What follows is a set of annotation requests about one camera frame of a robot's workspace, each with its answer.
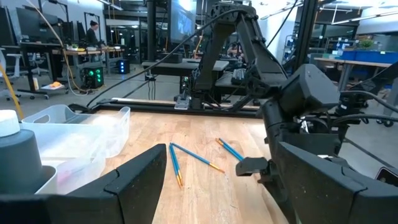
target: computer tower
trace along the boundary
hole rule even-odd
[[[117,66],[118,66],[119,74],[129,74],[130,73],[129,60],[126,60],[126,59],[118,60]]]
[[[95,89],[104,85],[104,69],[103,67],[91,67],[83,69],[83,86],[84,89]]]

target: black wheel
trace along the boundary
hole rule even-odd
[[[390,128],[394,125],[394,122],[392,121],[385,121],[383,122],[383,124],[385,125],[385,127]]]
[[[367,118],[362,118],[361,120],[362,120],[363,123],[369,124],[369,119],[367,119]]]

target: black cable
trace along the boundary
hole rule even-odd
[[[149,82],[149,80],[146,81],[146,82],[144,82],[144,83],[142,83],[142,84],[139,85],[137,88],[133,89],[133,90],[130,91],[128,94],[124,95],[123,98],[126,98],[126,97],[128,97],[129,95],[133,94],[135,91],[137,91],[137,90],[139,90],[140,88],[142,88],[142,87],[143,87],[145,84],[147,84],[148,82]]]
[[[156,45],[157,45],[157,42],[158,42],[159,39],[160,39],[160,34],[162,33],[162,27],[163,27],[164,19],[166,18],[166,13],[167,13],[167,12],[164,12],[164,14],[163,14],[162,24],[160,25],[160,31],[159,31],[159,33],[157,34],[157,38],[156,38]]]
[[[324,127],[326,127],[327,130],[329,131],[329,126],[328,126],[328,124],[327,124],[324,120],[322,120],[322,119],[320,119],[320,118],[304,118],[302,121],[311,121],[311,122],[316,121],[316,122],[318,122],[318,123],[324,125]]]
[[[370,96],[371,98],[373,98],[374,100],[376,100],[376,101],[377,101],[378,103],[380,103],[381,105],[385,106],[386,108],[392,110],[392,111],[395,112],[395,113],[398,113],[398,109],[397,109],[395,106],[393,106],[393,105],[391,105],[391,104],[385,102],[385,101],[382,100],[380,97],[378,97],[378,96],[376,96],[375,94],[370,93],[370,92],[368,92],[368,91],[362,91],[362,90],[348,90],[348,91],[342,91],[341,94],[342,94],[342,95],[360,94],[360,95]]]
[[[221,108],[219,108],[219,107],[217,107],[217,106],[215,106],[215,105],[213,105],[213,104],[211,104],[211,103],[209,103],[209,102],[207,102],[207,101],[204,101],[203,103],[206,104],[206,105],[208,105],[209,107],[211,107],[211,108],[213,108],[213,109],[218,109],[218,110],[221,109]]]
[[[155,96],[154,96],[154,90],[155,90],[155,85],[154,85],[154,81],[151,81],[151,83],[152,83],[152,100],[154,100],[155,99]]]
[[[149,83],[149,80],[148,80],[148,100],[150,100],[150,83]]]
[[[390,116],[386,115],[375,115],[375,114],[351,114],[351,115],[346,115],[346,116],[341,116],[333,122],[333,124],[338,124],[347,120],[351,119],[361,119],[361,118],[367,118],[367,119],[380,119],[384,121],[392,121],[392,122],[398,122],[398,118],[393,118]]]
[[[213,101],[213,102],[215,102],[216,104],[217,104],[217,106],[220,108],[221,107],[221,105],[210,95],[210,94],[208,94],[208,96],[209,96],[209,98]]]
[[[293,11],[293,9],[296,7],[296,4],[299,0],[296,0],[292,6],[292,8],[290,9],[289,13],[287,14],[285,20],[283,21],[283,23],[280,25],[278,31],[275,33],[274,37],[271,39],[271,41],[268,43],[267,48],[271,45],[272,41],[274,41],[275,37],[278,35],[279,31],[282,29],[282,27],[284,26],[285,22],[287,21],[287,18],[289,18],[290,13]]]
[[[139,75],[145,73],[146,71],[149,71],[149,70],[151,70],[152,68],[158,66],[158,64],[160,64],[160,63],[162,63],[164,60],[168,59],[171,55],[173,55],[176,51],[178,51],[178,50],[180,49],[180,47],[181,47],[183,44],[185,44],[186,42],[188,42],[188,41],[189,41],[191,38],[193,38],[194,36],[198,35],[203,29],[206,29],[208,26],[212,25],[212,23],[214,23],[215,21],[217,21],[219,18],[221,18],[221,17],[223,17],[223,16],[225,16],[225,15],[227,15],[227,14],[233,13],[233,12],[246,12],[246,11],[243,10],[243,9],[233,9],[233,10],[228,10],[228,11],[226,11],[226,12],[223,12],[223,13],[221,13],[220,15],[214,17],[214,18],[213,18],[210,22],[208,22],[206,25],[204,25],[204,26],[202,26],[201,28],[197,29],[191,36],[187,37],[184,41],[182,41],[181,43],[179,43],[168,55],[166,55],[166,57],[160,59],[158,62],[156,62],[155,64],[151,65],[150,67],[147,67],[147,68],[144,69],[143,71],[141,71],[141,72],[139,72],[139,73],[137,73],[137,74],[135,74],[135,75],[133,75],[133,76],[131,76],[131,77],[125,79],[125,80],[122,80],[122,81],[120,81],[120,82],[118,82],[118,83],[116,83],[116,84],[110,86],[109,88],[105,89],[105,90],[102,91],[100,94],[96,95],[93,99],[91,99],[91,100],[87,103],[86,107],[88,108],[89,105],[90,105],[92,102],[94,102],[98,97],[100,97],[102,94],[106,93],[107,91],[110,91],[110,90],[113,89],[114,87],[116,87],[116,86],[118,86],[118,85],[120,85],[120,84],[122,84],[122,83],[124,83],[124,82],[126,82],[126,81],[128,81],[128,80],[130,80],[130,79],[132,79],[132,78],[135,78],[135,77],[137,77],[137,76],[139,76]]]
[[[243,85],[243,83],[244,83],[244,82],[242,82],[241,84],[239,84],[239,86],[236,87],[236,89],[235,89],[227,98],[223,99],[223,101],[228,100],[233,94],[235,94],[235,93],[240,89],[240,87]]]

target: blue bin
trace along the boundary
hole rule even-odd
[[[350,50],[350,51],[344,51],[343,55],[340,56],[340,59],[342,60],[355,60],[356,57],[356,51],[355,50]]]
[[[355,60],[362,62],[396,63],[398,62],[398,53],[359,50],[356,53]]]

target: cable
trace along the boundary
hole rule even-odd
[[[341,116],[337,118],[333,124],[338,124],[347,120],[351,119],[361,119],[361,118],[367,118],[367,119],[380,119],[380,120],[385,120],[385,121],[392,121],[392,122],[398,122],[398,118],[393,118],[390,116],[386,115],[375,115],[375,114],[351,114],[351,115],[346,115],[346,116]]]
[[[282,29],[282,27],[284,26],[285,22],[287,21],[287,18],[289,18],[290,13],[293,11],[293,9],[296,7],[296,4],[299,0],[296,0],[293,4],[293,7],[289,10],[289,13],[287,13],[287,16],[285,18],[285,20],[283,21],[283,23],[280,25],[278,31],[275,33],[274,37],[271,39],[271,41],[268,43],[267,48],[271,45],[272,41],[274,41],[275,37],[278,35],[279,31]]]
[[[381,105],[385,106],[386,108],[392,110],[395,113],[398,113],[398,109],[395,106],[392,106],[391,104],[385,102],[384,100],[382,100],[380,97],[376,96],[373,93],[370,93],[368,91],[362,91],[362,90],[348,90],[348,91],[342,91],[341,92],[342,95],[352,95],[352,94],[360,94],[360,95],[366,95],[366,96],[370,96],[371,98],[373,98],[374,100],[376,100],[378,103],[380,103]]]
[[[227,98],[225,98],[223,101],[228,100],[233,94],[235,94],[240,89],[240,87],[243,85],[243,83],[244,82],[242,82],[238,87],[236,87],[236,89]]]
[[[201,31],[201,35],[200,35],[200,37],[199,37],[199,42],[198,42],[198,45],[197,45],[197,47],[196,47],[196,49],[195,49],[195,53],[193,53],[193,59],[196,59],[196,58],[197,58],[197,52],[198,52],[199,45],[200,45],[200,43],[201,43],[202,38],[203,38],[203,30]]]
[[[327,124],[324,120],[322,120],[322,119],[320,119],[320,118],[304,118],[302,121],[310,121],[310,122],[316,121],[316,122],[318,122],[318,123],[324,125],[324,127],[326,127],[327,130],[329,131],[329,126],[328,126],[328,124]]]
[[[159,33],[157,34],[157,38],[156,38],[156,45],[157,45],[157,42],[159,41],[159,39],[160,39],[160,34],[162,33],[162,28],[163,28],[163,23],[164,23],[164,19],[165,19],[165,17],[166,17],[166,13],[167,12],[164,12],[164,14],[163,14],[163,18],[162,18],[162,24],[160,25],[160,31],[159,31]]]
[[[4,71],[4,68],[1,65],[0,65],[0,72],[2,73],[2,76],[3,76],[4,80],[6,81],[6,85],[8,87],[8,90],[11,93],[11,98],[14,101],[15,107],[17,108],[17,111],[19,113],[19,119],[22,120],[22,119],[24,119],[24,114],[23,114],[23,112],[21,110],[21,106],[19,105],[18,99],[15,96],[14,89],[12,88],[12,85],[10,83],[10,80],[8,79],[6,71]]]
[[[150,100],[150,85],[149,85],[149,82],[148,82],[148,100]]]
[[[157,61],[155,64],[151,65],[150,67],[147,67],[147,68],[144,69],[143,71],[141,71],[141,72],[139,72],[139,73],[137,73],[137,74],[135,74],[135,75],[133,75],[133,76],[131,76],[131,77],[125,79],[125,80],[122,80],[122,81],[120,81],[120,82],[118,82],[118,83],[116,83],[116,84],[110,86],[109,88],[105,89],[105,90],[102,91],[100,94],[96,95],[93,99],[91,99],[91,100],[87,103],[86,107],[89,107],[89,105],[90,105],[93,101],[95,101],[95,100],[96,100],[98,97],[100,97],[102,94],[104,94],[104,93],[106,93],[107,91],[113,89],[114,87],[116,87],[116,86],[118,86],[118,85],[120,85],[120,84],[122,84],[122,83],[124,83],[124,82],[126,82],[126,81],[128,81],[128,80],[130,80],[130,79],[132,79],[132,78],[135,78],[135,77],[137,77],[137,76],[139,76],[139,75],[145,73],[146,71],[149,71],[149,70],[151,70],[152,68],[158,66],[158,64],[162,63],[164,60],[168,59],[171,55],[173,55],[173,53],[175,53],[176,51],[178,51],[179,48],[180,48],[183,44],[185,44],[187,41],[189,41],[191,38],[193,38],[195,35],[197,35],[197,34],[198,34],[199,32],[201,32],[203,29],[206,29],[208,26],[212,25],[212,23],[214,23],[214,21],[217,21],[219,18],[221,18],[221,17],[223,17],[223,16],[225,16],[225,15],[227,15],[227,14],[233,13],[233,12],[246,12],[246,11],[243,10],[243,9],[233,9],[233,10],[228,10],[228,11],[226,11],[226,12],[224,12],[224,13],[221,13],[220,15],[216,16],[215,18],[213,18],[209,23],[207,23],[206,25],[202,26],[200,29],[196,30],[191,36],[187,37],[187,38],[186,38],[184,41],[182,41],[180,44],[178,44],[178,45],[176,46],[176,48],[174,48],[168,55],[166,55],[166,57],[160,59],[160,60]]]
[[[210,94],[208,94],[208,96],[209,96],[209,98],[210,98],[211,100],[213,100],[213,102],[215,102],[215,103],[217,104],[217,106],[218,106],[219,108],[221,108],[221,105],[220,105]]]
[[[142,83],[142,84],[139,85],[137,88],[135,88],[135,89],[133,89],[132,91],[130,91],[128,94],[124,95],[123,98],[126,98],[126,97],[128,97],[129,95],[133,94],[135,91],[139,90],[140,88],[142,88],[142,87],[143,87],[145,84],[147,84],[147,83],[149,83],[149,80],[146,81],[146,82],[144,82],[144,83]]]

